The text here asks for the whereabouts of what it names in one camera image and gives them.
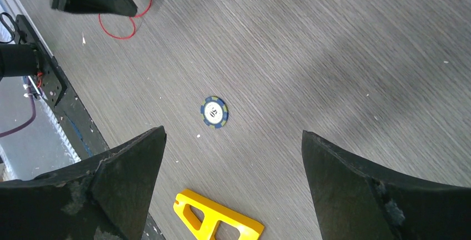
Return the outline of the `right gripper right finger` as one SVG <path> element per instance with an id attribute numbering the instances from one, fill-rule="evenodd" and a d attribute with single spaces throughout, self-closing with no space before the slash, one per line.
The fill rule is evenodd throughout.
<path id="1" fill-rule="evenodd" d="M 470 189 L 412 177 L 304 131 L 323 239 L 469 239 Z"/>

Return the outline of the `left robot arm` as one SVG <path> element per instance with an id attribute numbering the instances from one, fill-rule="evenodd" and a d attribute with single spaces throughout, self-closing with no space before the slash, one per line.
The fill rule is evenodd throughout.
<path id="1" fill-rule="evenodd" d="M 49 0 L 52 9 L 72 14 L 116 14 L 134 17 L 133 0 Z M 1 77 L 35 76 L 43 68 L 46 53 L 37 40 L 27 41 L 26 32 L 8 13 L 1 13 L 1 24 L 11 38 L 1 42 Z"/>

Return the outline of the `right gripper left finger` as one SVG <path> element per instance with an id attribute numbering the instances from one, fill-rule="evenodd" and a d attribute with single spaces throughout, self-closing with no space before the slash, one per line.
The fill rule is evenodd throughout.
<path id="1" fill-rule="evenodd" d="M 29 181 L 1 183 L 2 239 L 141 239 L 167 135 L 124 144 Z"/>

